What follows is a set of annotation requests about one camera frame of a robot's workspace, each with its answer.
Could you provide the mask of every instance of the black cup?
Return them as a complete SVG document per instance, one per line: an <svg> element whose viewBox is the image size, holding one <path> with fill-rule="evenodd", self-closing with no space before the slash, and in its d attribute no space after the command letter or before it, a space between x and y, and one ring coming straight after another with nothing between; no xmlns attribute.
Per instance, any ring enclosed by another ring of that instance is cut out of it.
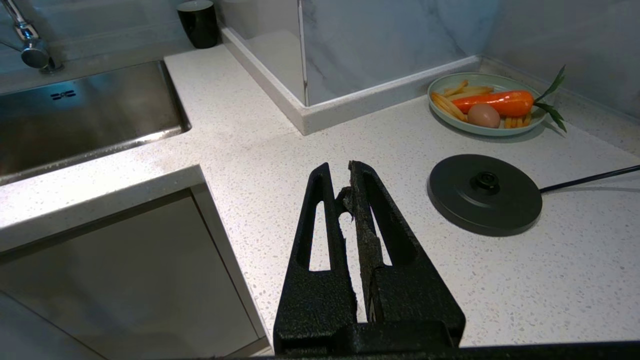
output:
<svg viewBox="0 0 640 360"><path fill-rule="evenodd" d="M187 37L197 49L206 49L218 43L218 24L213 2L187 1L178 5L178 16Z"/></svg>

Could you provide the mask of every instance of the faucet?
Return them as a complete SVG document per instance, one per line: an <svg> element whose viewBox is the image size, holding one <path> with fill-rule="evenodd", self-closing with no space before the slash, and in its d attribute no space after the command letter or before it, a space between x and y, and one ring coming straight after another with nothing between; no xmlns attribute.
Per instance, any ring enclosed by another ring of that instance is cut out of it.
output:
<svg viewBox="0 0 640 360"><path fill-rule="evenodd" d="M47 43L40 37L33 24L25 20L20 10L13 0L1 0L15 24L15 32L22 40L22 49L11 46L5 42L4 45L14 50L20 51L22 61L30 67L40 69L44 74L50 74L64 68L62 62L56 61L47 50Z"/></svg>

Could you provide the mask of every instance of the kitchen counter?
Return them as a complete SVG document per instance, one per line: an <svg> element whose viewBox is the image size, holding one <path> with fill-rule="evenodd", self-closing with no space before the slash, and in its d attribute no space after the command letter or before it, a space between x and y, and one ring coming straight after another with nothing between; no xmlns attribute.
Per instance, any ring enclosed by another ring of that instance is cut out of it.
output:
<svg viewBox="0 0 640 360"><path fill-rule="evenodd" d="M455 154L500 158L539 187L637 156L570 123L567 135L552 126L464 135L424 98L301 136L224 46L166 64L193 128L0 187L0 251L205 181L271 337L308 175L328 162L337 193L359 160L376 169L467 316L461 346L640 338L640 175L546 194L538 223L508 238L458 229L426 194L430 170ZM355 229L347 214L340 223L362 321ZM312 266L328 259L314 253Z"/></svg>

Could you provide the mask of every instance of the egg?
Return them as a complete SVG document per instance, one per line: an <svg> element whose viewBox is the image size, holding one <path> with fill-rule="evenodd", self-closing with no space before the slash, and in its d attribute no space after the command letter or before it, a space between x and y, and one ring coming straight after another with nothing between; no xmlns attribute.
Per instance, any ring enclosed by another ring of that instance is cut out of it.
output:
<svg viewBox="0 0 640 360"><path fill-rule="evenodd" d="M469 124L498 128L500 126L500 114L490 105L475 104L467 113Z"/></svg>

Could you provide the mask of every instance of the wall tile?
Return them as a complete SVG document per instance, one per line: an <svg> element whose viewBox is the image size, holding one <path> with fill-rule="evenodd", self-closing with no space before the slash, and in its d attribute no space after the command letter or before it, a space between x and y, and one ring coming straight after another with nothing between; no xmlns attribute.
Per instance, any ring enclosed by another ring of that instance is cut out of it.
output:
<svg viewBox="0 0 640 360"><path fill-rule="evenodd" d="M183 0L16 0L63 61L171 41L188 43L176 5ZM0 38L20 46L0 6ZM0 45L0 74L26 69L17 52Z"/></svg>
<svg viewBox="0 0 640 360"><path fill-rule="evenodd" d="M297 0L221 0L219 5L225 25L305 103Z"/></svg>
<svg viewBox="0 0 640 360"><path fill-rule="evenodd" d="M498 0L303 0L310 104L478 54Z"/></svg>
<svg viewBox="0 0 640 360"><path fill-rule="evenodd" d="M640 118L640 1L504 1L486 54Z"/></svg>

